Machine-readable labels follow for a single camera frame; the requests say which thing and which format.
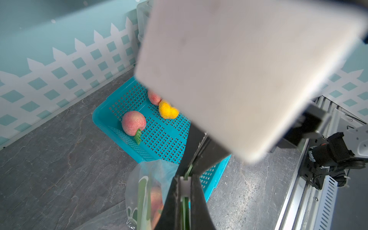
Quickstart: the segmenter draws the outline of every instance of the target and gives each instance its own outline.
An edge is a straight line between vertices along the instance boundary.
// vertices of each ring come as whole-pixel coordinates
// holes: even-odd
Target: toy fruit
[[[139,145],[141,143],[142,130],[146,128],[146,118],[138,111],[130,111],[124,114],[121,126],[126,134],[134,136]]]
[[[156,93],[152,92],[152,90],[148,90],[148,99],[149,101],[154,104],[154,105],[159,105],[160,101],[162,100],[162,98],[157,95]]]
[[[151,188],[151,215],[153,216],[157,209],[162,205],[162,193],[160,187]]]
[[[165,119],[175,119],[179,115],[179,110],[175,107],[171,107],[170,103],[165,100],[160,102],[159,112],[161,117]]]

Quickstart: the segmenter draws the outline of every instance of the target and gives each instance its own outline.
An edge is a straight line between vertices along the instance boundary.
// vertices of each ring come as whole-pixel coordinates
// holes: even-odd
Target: pink peach
[[[146,123],[146,118],[138,111],[127,112],[121,120],[121,126],[129,136],[134,136],[138,129],[144,130]]]
[[[162,98],[157,95],[156,93],[152,92],[152,90],[148,90],[148,99],[149,101],[154,104],[154,105],[159,105],[160,101],[162,100]]]

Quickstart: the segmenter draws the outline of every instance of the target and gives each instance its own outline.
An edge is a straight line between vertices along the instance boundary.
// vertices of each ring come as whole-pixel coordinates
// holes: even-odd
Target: clear plastic container
[[[143,41],[144,30],[147,26],[149,14],[153,6],[153,0],[141,2],[137,5],[137,17],[138,17],[138,40]]]

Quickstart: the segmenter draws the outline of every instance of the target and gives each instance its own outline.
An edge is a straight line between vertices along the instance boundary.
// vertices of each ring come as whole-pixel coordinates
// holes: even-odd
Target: green leaf
[[[142,131],[141,129],[138,129],[137,132],[134,135],[134,139],[137,142],[137,144],[139,145],[141,143],[141,135],[142,135]]]

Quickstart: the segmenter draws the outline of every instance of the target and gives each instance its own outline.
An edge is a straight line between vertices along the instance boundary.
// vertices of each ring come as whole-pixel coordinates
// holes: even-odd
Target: peach
[[[146,118],[138,111],[130,111],[124,114],[121,126],[126,134],[134,136],[138,129],[141,131],[146,128]]]
[[[148,99],[149,101],[154,104],[154,105],[159,105],[160,101],[162,100],[162,98],[157,95],[156,93],[152,92],[152,90],[148,90]]]
[[[157,209],[162,205],[161,188],[151,188],[151,215],[154,215]]]

